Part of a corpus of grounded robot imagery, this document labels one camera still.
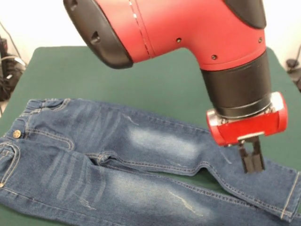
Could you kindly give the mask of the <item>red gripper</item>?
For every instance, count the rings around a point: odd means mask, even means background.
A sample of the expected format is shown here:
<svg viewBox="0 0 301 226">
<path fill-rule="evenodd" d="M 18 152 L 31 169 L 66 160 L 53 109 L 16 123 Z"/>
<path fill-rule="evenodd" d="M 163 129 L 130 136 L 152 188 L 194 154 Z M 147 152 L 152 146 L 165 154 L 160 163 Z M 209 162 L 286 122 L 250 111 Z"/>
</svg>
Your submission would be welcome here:
<svg viewBox="0 0 301 226">
<path fill-rule="evenodd" d="M 271 105 L 262 113 L 238 120 L 227 120 L 217 115 L 214 109 L 206 112 L 209 130 L 215 142 L 220 146 L 238 144 L 239 154 L 245 173 L 265 170 L 258 136 L 270 136 L 286 130 L 288 109 L 280 92 L 271 94 Z M 246 151 L 244 141 L 251 138 L 252 156 Z"/>
</svg>

